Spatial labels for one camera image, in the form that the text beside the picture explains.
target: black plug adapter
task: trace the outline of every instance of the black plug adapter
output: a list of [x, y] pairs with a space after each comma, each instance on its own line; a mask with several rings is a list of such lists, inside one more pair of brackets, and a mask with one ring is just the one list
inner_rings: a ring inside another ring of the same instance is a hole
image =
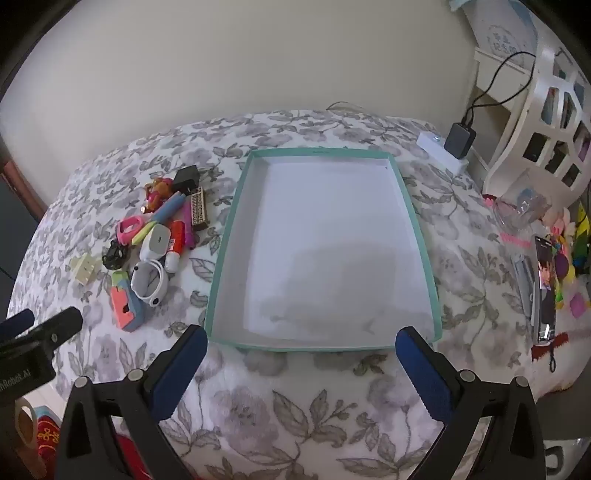
[[468, 155], [475, 138], [476, 132], [471, 127], [455, 123], [449, 131], [443, 148], [459, 160]]

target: screw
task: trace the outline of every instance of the screw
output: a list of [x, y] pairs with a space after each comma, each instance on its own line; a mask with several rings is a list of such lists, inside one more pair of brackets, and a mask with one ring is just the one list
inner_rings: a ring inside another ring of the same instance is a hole
[[520, 387], [528, 387], [529, 386], [529, 382], [527, 381], [527, 378], [522, 377], [521, 375], [518, 377], [515, 377], [515, 381], [517, 382], [517, 385], [519, 385]]
[[78, 377], [78, 378], [76, 378], [76, 381], [74, 382], [74, 385], [77, 388], [82, 388], [87, 383], [88, 383], [88, 379], [86, 377]]
[[137, 382], [144, 376], [144, 371], [141, 368], [134, 368], [129, 374], [127, 378], [129, 378], [132, 382]]
[[474, 382], [474, 380], [476, 379], [476, 375], [472, 370], [462, 370], [460, 372], [460, 378], [464, 382]]

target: white charger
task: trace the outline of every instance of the white charger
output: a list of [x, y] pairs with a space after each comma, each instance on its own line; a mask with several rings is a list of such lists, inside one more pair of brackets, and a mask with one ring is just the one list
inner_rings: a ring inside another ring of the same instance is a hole
[[168, 242], [170, 242], [170, 230], [161, 223], [157, 223], [144, 238], [139, 259], [146, 261], [162, 258], [166, 255]]

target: power strip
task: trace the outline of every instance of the power strip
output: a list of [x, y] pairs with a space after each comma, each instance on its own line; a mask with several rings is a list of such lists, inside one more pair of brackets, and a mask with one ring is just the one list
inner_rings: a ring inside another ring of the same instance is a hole
[[422, 132], [417, 139], [417, 145], [427, 152], [442, 167], [450, 170], [454, 176], [464, 173], [468, 167], [467, 159], [458, 160], [449, 153], [443, 145], [445, 138], [432, 132]]

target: smartphone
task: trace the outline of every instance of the smartphone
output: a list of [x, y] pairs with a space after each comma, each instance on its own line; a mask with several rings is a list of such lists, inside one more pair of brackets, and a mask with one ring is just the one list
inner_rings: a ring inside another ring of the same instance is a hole
[[531, 260], [534, 270], [531, 325], [535, 345], [549, 345], [556, 335], [556, 271], [552, 244], [545, 238], [532, 237]]

